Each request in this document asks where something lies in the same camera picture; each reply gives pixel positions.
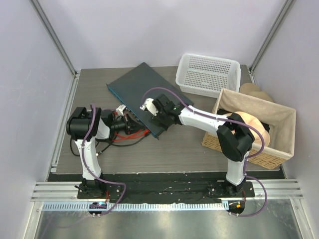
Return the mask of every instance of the white wall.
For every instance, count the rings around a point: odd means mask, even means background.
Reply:
[[[40,0],[74,67],[175,66],[194,52],[251,65],[285,0]]]
[[[297,178],[319,225],[319,1],[296,1],[256,70],[262,90],[297,110],[295,156],[285,163]]]
[[[72,76],[27,0],[0,1],[0,234],[14,239],[45,180]]]

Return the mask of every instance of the gray panel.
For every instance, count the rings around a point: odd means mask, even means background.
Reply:
[[[247,201],[245,213],[258,210],[262,200]],[[42,212],[36,239],[301,239],[290,200],[269,200],[258,216],[237,218],[222,211],[113,212],[86,218],[87,212]]]
[[[115,109],[119,101],[109,92],[106,83],[119,78],[132,68],[86,69],[81,71],[72,110],[78,106],[90,107],[95,103],[103,109]],[[154,69],[174,86],[177,67],[154,67]],[[247,66],[241,66],[241,83],[251,82]],[[216,99],[187,94],[194,106],[211,112]],[[147,137],[137,145],[130,147],[109,147],[99,156],[104,173],[136,172],[196,172],[227,171],[227,160],[215,150],[203,147],[201,142],[205,132],[188,126],[173,125],[160,135],[159,140]],[[248,170],[266,170],[251,164]],[[79,157],[71,154],[69,136],[63,142],[57,173],[82,173]]]

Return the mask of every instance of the gray tabletop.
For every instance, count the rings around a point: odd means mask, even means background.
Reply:
[[[110,83],[132,68],[84,69],[75,93],[71,112],[76,107],[90,108],[91,103],[103,109],[115,109],[120,102],[109,92],[106,84]],[[177,67],[154,67],[166,80],[175,84]],[[241,84],[251,82],[247,66],[241,66]],[[211,112],[215,98],[187,94],[198,109]],[[207,172],[227,171],[225,156],[213,149],[201,145],[205,132],[188,126],[173,125],[159,136],[146,137],[140,143],[129,147],[110,146],[98,156],[103,173],[146,173],[146,172]],[[81,174],[82,165],[79,157],[71,154],[70,136],[64,137],[61,154],[56,169],[57,174]],[[124,144],[136,140],[125,140]],[[97,149],[106,146],[100,143]],[[249,163],[248,170],[267,170]]]

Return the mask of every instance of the white plastic basket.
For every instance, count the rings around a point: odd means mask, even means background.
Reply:
[[[179,62],[176,84],[180,90],[218,98],[222,89],[239,91],[240,64],[212,56],[184,54]]]

